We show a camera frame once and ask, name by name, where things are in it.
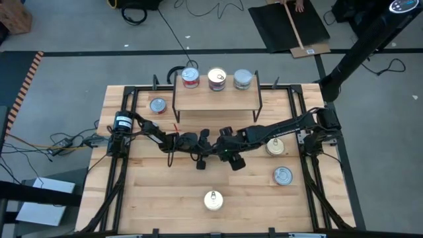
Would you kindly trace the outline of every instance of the concrete floor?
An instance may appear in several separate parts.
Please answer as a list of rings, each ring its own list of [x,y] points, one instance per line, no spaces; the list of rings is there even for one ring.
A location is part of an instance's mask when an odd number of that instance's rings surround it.
[[[202,13],[218,1],[190,1],[192,11]],[[313,0],[322,15],[334,0]],[[164,0],[161,10],[184,47],[190,49],[264,48],[248,11],[228,8],[221,20],[213,13],[203,18],[190,16],[184,7],[173,9],[174,1]],[[243,0],[246,9],[265,0]],[[127,25],[119,11],[103,0],[75,4],[69,0],[27,0],[34,16],[32,32],[12,36],[0,47],[4,50],[44,50],[47,52],[106,50],[179,50],[180,46],[157,12],[141,26]],[[396,48],[423,48],[423,15],[420,15],[393,42]],[[347,24],[327,26],[331,48],[349,48],[354,36]],[[323,55],[327,73],[343,55]],[[346,140],[352,172],[369,230],[423,233],[421,186],[423,160],[418,144],[423,130],[422,54],[376,55],[366,65],[374,70],[400,58],[405,73],[385,73],[379,77],[359,68],[342,86],[335,102]],[[192,56],[200,73],[222,66],[228,71],[259,70],[263,83],[280,76],[281,83],[308,83],[318,78],[314,58],[293,59],[289,54],[228,54]],[[91,128],[100,115],[107,85],[151,84],[153,74],[165,82],[167,71],[184,65],[185,56],[108,56],[44,58],[25,98],[12,134],[39,144],[50,144],[55,132],[76,134]],[[40,176],[84,168],[89,150],[51,163],[33,153],[30,160]],[[23,155],[3,156],[18,179],[33,179]],[[3,172],[0,179],[10,180]],[[12,227],[8,227],[10,237]],[[31,237],[47,237],[40,233]]]

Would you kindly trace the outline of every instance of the food can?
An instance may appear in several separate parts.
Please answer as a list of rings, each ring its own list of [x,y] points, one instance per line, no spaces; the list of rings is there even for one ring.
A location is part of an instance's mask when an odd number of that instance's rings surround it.
[[[239,69],[233,75],[233,86],[238,90],[250,88],[252,73],[246,69]]]
[[[210,191],[204,196],[204,205],[211,211],[217,211],[223,205],[223,196],[218,191]]]
[[[287,167],[279,167],[273,172],[273,179],[279,185],[289,185],[292,182],[292,172]]]
[[[282,140],[278,138],[271,139],[266,144],[266,151],[271,156],[278,156],[281,155],[285,150],[285,145]]]
[[[213,91],[221,91],[225,88],[226,72],[220,67],[215,67],[209,70],[207,74],[209,78],[209,88]]]
[[[182,83],[186,88],[193,89],[200,84],[200,73],[193,67],[186,67],[182,70]]]
[[[162,98],[155,98],[150,102],[150,109],[156,114],[162,114],[166,111],[166,101]]]

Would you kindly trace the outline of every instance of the tin can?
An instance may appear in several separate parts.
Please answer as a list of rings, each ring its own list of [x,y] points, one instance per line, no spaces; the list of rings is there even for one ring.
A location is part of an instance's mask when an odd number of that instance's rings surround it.
[[[209,78],[209,88],[213,91],[221,91],[225,88],[226,72],[220,67],[215,67],[209,70],[207,74]]]
[[[285,150],[285,145],[282,140],[278,138],[271,139],[266,144],[266,151],[271,156],[278,156],[281,155]]]
[[[193,67],[186,67],[182,70],[182,83],[188,89],[193,89],[200,84],[200,73]]]
[[[166,111],[166,101],[162,98],[155,98],[150,102],[150,109],[156,114],[162,114]]]
[[[223,205],[223,196],[218,191],[210,191],[204,196],[204,205],[211,211],[217,211]]]
[[[279,185],[289,185],[292,182],[292,172],[287,167],[279,167],[273,172],[273,179]]]
[[[246,69],[239,69],[233,75],[233,86],[238,90],[247,90],[250,88],[252,73]]]

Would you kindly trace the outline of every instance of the cardboard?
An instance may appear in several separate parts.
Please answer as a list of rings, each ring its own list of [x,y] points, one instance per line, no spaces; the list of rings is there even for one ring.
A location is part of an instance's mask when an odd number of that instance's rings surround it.
[[[31,31],[32,15],[19,0],[0,0],[0,22],[11,34]]]
[[[282,0],[266,0],[266,2],[267,2],[267,4],[274,4],[274,3],[281,3]],[[295,36],[297,37],[298,44],[300,45],[300,47],[290,49],[292,57],[302,58],[302,57],[314,56],[314,55],[330,52],[329,45],[326,44],[326,43],[323,43],[323,42],[317,43],[317,44],[312,44],[310,46],[303,46],[303,44],[301,43],[301,39],[298,36],[295,24],[292,21],[291,17],[289,18],[289,20],[291,21],[292,28],[295,32]]]

